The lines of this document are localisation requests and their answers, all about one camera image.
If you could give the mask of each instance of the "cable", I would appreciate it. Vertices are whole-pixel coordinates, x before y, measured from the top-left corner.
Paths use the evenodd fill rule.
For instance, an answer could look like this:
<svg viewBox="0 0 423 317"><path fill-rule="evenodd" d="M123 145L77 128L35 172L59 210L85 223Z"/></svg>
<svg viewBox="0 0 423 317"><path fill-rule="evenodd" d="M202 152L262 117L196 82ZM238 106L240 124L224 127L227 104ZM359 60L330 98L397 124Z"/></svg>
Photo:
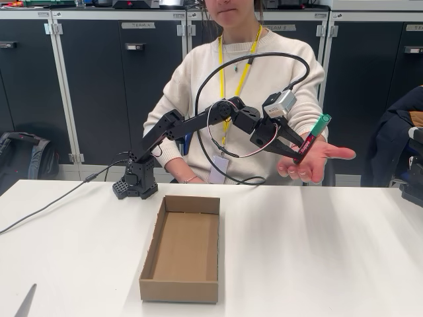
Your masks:
<svg viewBox="0 0 423 317"><path fill-rule="evenodd" d="M33 213L31 213L31 214L27 215L27 216L25 216L25 217L23 217L23 218L19 219L17 222L15 222L15 223L11 224L10 226L8 226L6 229L3 229L2 231L0 231L0 235L1 235L1 234L3 234L3 233L5 233L5 232L6 232L6 231L8 231L9 229L13 228L13 227L14 227L14 226L16 226L17 224L19 224L19 223L23 222L25 219L27 219L27 218L29 218L29 217L32 217L33 215L36 215L37 213L40 213L40 212L41 212L41 211L43 211L43 210L46 210L48 207L50 207L50 206L51 206L51 205L53 205L54 203L57 203L59 200L61 200L62 198L66 197L66 196L67 196L67 195L69 195L71 192L74 192L75 190L77 190L78 188L80 188L83 184L85 184L85 183L89 183L89 182L91 182L92 180L94 180L94 179L95 179L98 175L100 175L101 173L103 173L105 170L108 170L110 167L112 167L112 166L114 166L114 165L116 165L116 164L118 164L118 163L125 162L125 161L127 161L127 160L119 160L118 162L115 162L115 163L113 163L113 164L111 164L111 165L107 166L105 169L101 170L100 172L95 173L95 174L91 174L90 176L88 176L87 178L85 178L85 179L84 179L84 181L83 181L82 183L80 183L78 186L76 186L76 187L75 187L75 188L73 188L72 190L69 190L69 191L68 191L66 194L64 194L63 196L61 196L61 197L57 198L55 201L52 201L52 202L51 202L51 203L49 203L47 206L45 206L45 207L43 207L43 208L41 208L41 209L39 209L39 210L37 210L37 211L35 211L35 212L33 212Z"/></svg>
<svg viewBox="0 0 423 317"><path fill-rule="evenodd" d="M245 178L244 180L242 180L242 182L247 182L249 180L255 180L255 179L266 181L266 179L264 177L262 177L262 176L253 176L253 177Z"/></svg>
<svg viewBox="0 0 423 317"><path fill-rule="evenodd" d="M160 154L159 155L154 155L153 151L151 152L151 155L153 155L155 158L161 157L161 155L163 154L163 150L161 149L160 145L157 146L160 149Z"/></svg>
<svg viewBox="0 0 423 317"><path fill-rule="evenodd" d="M295 85L304 81L307 78L307 76L310 74L309 64L307 64L307 62L304 59L302 59L301 57L296 56L296 55L292 55L292 54L289 54L289 53L282 53L282 52L256 53L256 54L241 56L241 57L232 59L231 61L227 61L226 63L220 65L218 68L216 68L214 71L212 71L210 73L210 75L208 75L206 80L201 84L200 88L198 89L197 95L196 95L196 101L195 101L195 106L194 106L194 115L195 116L198 115L198 101L200 99L201 91L203 90L205 85L210 81L210 79L212 79L214 75L216 75L218 72L220 72L221 69L224 69L225 67L230 66L230 65L235 64L235 63L238 63L240 61L244 61L246 59L254 59L256 57L266 57L266 56L282 56L282 57L288 57L288 58L296 59L305 66L305 74L301 78L299 78L296 81L293 81L292 83L290 83L288 85L288 87L286 87L284 90L287 90L287 89L292 90L292 88ZM246 180L237 180L236 178L233 178L233 177L229 176L228 174L224 173L222 170L220 170L216 166L216 164L213 163L213 160L210 158L209 154L207 154L207 151L206 151L206 148L204 147L203 140L201 139L201 135L200 135L199 130L197 131L197 136L198 136L198 142L200 142L201 149L203 150L203 153L206 156L207 160L220 174L224 175L226 178L232 180L233 182L243 184L243 185L257 186L257 185L263 185L266 182L266 180L263 177L255 176L254 179L256 179L256 178L261 179L262 182L257 182L257 183L251 184L251 183L247 183Z"/></svg>
<svg viewBox="0 0 423 317"><path fill-rule="evenodd" d="M112 163L113 163L113 161L114 161L114 159L115 159L116 157L118 157L119 155L122 155L122 154L128 154L128 156L129 156L129 152L128 152L128 151L118 153L118 154L116 154L116 155L112 158L112 160L110 161L110 164L112 164ZM108 174L108 170L106 171L106 175L104 176L104 181L105 181L105 182L107 181L107 174Z"/></svg>

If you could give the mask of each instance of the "jacket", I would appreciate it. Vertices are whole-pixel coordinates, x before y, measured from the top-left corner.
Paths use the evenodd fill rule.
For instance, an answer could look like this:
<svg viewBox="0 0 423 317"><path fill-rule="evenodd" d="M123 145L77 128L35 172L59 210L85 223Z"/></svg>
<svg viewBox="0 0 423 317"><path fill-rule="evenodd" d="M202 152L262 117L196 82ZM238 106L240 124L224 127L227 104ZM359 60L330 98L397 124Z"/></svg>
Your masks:
<svg viewBox="0 0 423 317"><path fill-rule="evenodd" d="M416 87L384 113L371 136L362 174L362 187L387 187L406 147L410 128L420 125L423 87Z"/></svg>

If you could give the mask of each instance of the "green marker cap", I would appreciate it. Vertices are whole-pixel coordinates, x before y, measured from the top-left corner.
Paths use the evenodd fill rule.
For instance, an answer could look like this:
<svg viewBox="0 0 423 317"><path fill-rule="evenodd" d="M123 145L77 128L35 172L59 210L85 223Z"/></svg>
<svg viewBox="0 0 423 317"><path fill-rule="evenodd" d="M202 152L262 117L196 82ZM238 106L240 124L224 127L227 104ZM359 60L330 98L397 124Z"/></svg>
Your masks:
<svg viewBox="0 0 423 317"><path fill-rule="evenodd" d="M316 125L311 130L311 134L313 134L315 137L318 137L320 134L322 134L323 130L328 126L329 122L331 121L331 116L328 114L322 114L316 123Z"/></svg>

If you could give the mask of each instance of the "marker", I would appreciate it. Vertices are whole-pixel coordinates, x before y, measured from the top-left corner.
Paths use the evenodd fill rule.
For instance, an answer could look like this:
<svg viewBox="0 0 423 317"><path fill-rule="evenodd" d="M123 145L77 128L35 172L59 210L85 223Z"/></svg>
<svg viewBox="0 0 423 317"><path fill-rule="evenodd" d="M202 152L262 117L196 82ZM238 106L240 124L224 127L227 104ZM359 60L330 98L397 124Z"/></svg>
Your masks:
<svg viewBox="0 0 423 317"><path fill-rule="evenodd" d="M317 137L320 134L322 134L322 132L326 129L331 119L332 118L328 114L322 114L320 116L318 122L315 124L310 134L308 134L307 138L304 140L304 143L299 148L298 153L301 155L301 158L300 159L295 158L293 160L295 164L299 164L303 161L303 159L305 158L305 155L307 155L307 153L310 151Z"/></svg>

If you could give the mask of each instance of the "woman's left hand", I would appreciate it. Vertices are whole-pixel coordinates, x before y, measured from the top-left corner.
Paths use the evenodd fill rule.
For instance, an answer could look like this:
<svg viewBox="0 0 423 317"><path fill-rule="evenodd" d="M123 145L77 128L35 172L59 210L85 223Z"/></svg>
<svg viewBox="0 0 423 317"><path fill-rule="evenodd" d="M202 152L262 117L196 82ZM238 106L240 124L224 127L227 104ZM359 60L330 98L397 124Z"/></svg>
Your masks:
<svg viewBox="0 0 423 317"><path fill-rule="evenodd" d="M354 157L356 153L351 149L316 140L301 164L296 165L292 158L282 157L278 163L278 172L283 177L291 176L293 180L300 178L303 182L317 184L323 180L327 159L352 160Z"/></svg>

